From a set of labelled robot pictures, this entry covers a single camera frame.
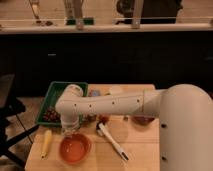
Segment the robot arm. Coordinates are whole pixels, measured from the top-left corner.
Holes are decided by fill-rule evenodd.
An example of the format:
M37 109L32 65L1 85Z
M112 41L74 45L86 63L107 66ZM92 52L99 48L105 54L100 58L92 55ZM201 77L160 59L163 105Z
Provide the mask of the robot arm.
M129 114L159 117L161 171L213 170L213 102L200 88L177 85L167 90L81 97L67 87L56 104L63 126L78 114Z

